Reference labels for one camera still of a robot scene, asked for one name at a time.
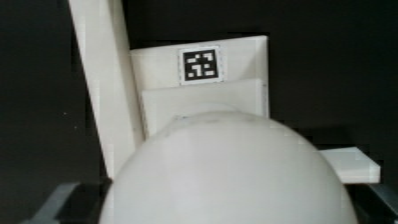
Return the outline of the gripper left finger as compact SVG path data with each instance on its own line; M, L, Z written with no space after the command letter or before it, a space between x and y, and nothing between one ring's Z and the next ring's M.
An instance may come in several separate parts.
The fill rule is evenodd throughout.
M62 183L33 215L19 224L99 224L112 180Z

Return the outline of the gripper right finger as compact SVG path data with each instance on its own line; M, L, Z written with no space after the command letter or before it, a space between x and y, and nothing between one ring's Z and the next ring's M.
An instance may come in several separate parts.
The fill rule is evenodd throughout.
M346 186L359 224L398 224L398 193L383 184Z

